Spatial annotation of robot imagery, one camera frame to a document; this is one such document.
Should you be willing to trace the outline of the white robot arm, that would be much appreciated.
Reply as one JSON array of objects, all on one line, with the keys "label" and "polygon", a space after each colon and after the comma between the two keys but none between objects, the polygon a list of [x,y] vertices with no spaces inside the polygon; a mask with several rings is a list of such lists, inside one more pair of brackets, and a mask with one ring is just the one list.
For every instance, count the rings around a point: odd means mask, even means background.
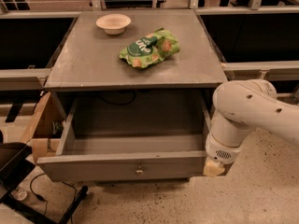
[{"label": "white robot arm", "polygon": [[256,128],[299,145],[299,106],[278,100],[276,89],[266,80],[225,82],[214,91],[213,105],[206,138],[206,176],[223,174],[240,153],[245,137]]}]

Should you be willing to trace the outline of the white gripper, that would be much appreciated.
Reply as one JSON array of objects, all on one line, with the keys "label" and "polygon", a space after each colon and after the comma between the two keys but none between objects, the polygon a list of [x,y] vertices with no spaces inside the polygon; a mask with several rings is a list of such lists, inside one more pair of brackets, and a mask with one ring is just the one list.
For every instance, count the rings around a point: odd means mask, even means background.
[{"label": "white gripper", "polygon": [[216,177],[225,172],[223,164],[233,163],[241,151],[241,142],[210,133],[206,138],[206,158],[203,174]]}]

